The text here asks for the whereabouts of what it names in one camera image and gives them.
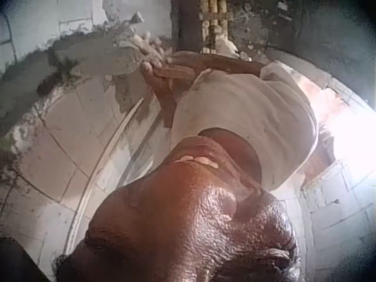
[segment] man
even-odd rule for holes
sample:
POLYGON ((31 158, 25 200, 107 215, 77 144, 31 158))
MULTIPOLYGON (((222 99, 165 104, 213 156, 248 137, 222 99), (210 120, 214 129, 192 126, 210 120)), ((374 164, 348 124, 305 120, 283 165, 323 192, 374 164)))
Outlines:
POLYGON ((57 281, 298 281, 293 227, 269 191, 315 147, 308 99, 275 63, 190 52, 166 62, 197 75, 174 98, 158 76, 167 66, 142 65, 173 117, 173 150, 105 199, 57 281))

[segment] teeth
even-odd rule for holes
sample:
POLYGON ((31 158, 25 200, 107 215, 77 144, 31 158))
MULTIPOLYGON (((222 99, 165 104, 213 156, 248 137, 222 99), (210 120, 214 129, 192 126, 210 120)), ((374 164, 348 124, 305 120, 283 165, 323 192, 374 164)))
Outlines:
POLYGON ((176 162, 185 162, 187 160, 194 160, 198 163, 202 163, 204 165, 211 166, 215 169, 219 168, 219 165, 217 163, 213 162, 212 160, 208 159, 207 157, 193 158, 192 156, 183 156, 183 157, 180 158, 180 160, 177 160, 176 162))

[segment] white shirt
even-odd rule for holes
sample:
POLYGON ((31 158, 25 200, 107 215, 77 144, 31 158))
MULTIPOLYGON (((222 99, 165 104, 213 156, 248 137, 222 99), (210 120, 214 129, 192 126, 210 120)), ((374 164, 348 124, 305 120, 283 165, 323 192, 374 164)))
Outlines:
POLYGON ((260 78, 206 70, 178 101, 172 148, 202 130, 219 127, 234 132, 255 149, 262 186, 281 186, 312 154, 318 124, 305 94, 276 63, 260 78))

